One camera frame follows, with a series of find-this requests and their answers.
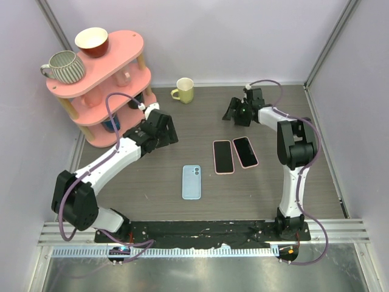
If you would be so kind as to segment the light blue phone case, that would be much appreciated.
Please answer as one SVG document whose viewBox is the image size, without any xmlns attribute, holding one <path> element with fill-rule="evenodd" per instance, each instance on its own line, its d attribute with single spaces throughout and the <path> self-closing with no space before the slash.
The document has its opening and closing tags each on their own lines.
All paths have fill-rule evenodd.
<svg viewBox="0 0 389 292">
<path fill-rule="evenodd" d="M 201 198 L 201 167 L 185 165 L 182 168 L 182 198 L 199 200 Z"/>
</svg>

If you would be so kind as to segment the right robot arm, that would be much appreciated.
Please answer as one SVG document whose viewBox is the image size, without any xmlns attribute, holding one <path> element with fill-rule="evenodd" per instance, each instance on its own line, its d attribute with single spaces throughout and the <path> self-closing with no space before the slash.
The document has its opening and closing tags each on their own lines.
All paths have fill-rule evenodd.
<svg viewBox="0 0 389 292">
<path fill-rule="evenodd" d="M 252 122 L 277 133 L 277 156 L 283 166 L 283 193 L 275 217 L 275 235 L 289 240 L 303 230 L 305 181 L 319 147 L 315 127 L 310 119 L 290 116 L 276 106 L 266 104 L 262 90 L 244 89 L 244 97 L 233 97 L 223 120 L 248 127 Z"/>
</svg>

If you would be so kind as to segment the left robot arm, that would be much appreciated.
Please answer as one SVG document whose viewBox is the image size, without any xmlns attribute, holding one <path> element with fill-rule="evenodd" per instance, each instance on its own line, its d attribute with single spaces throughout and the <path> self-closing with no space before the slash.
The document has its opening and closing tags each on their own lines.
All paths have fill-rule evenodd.
<svg viewBox="0 0 389 292">
<path fill-rule="evenodd" d="M 78 231 L 94 228 L 117 243 L 127 241 L 129 219 L 114 209 L 99 207 L 96 196 L 125 167 L 177 142 L 173 118 L 160 109 L 147 109 L 145 119 L 101 157 L 75 173 L 64 170 L 57 176 L 51 209 L 60 223 L 66 221 Z"/>
</svg>

